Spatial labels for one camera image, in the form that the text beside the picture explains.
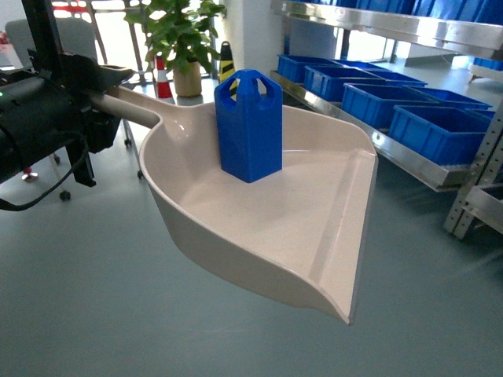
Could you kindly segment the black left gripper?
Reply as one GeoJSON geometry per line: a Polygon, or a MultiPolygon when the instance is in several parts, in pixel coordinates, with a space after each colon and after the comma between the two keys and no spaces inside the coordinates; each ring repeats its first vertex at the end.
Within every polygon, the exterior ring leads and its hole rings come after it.
{"type": "Polygon", "coordinates": [[[110,148],[115,140],[120,118],[99,111],[91,104],[91,94],[105,94],[109,90],[128,81],[134,71],[130,68],[99,64],[97,59],[80,53],[63,52],[57,55],[61,75],[46,65],[44,55],[35,49],[28,50],[28,56],[36,72],[47,75],[68,93],[82,112],[79,132],[86,136],[90,152],[98,153],[110,148]]]}

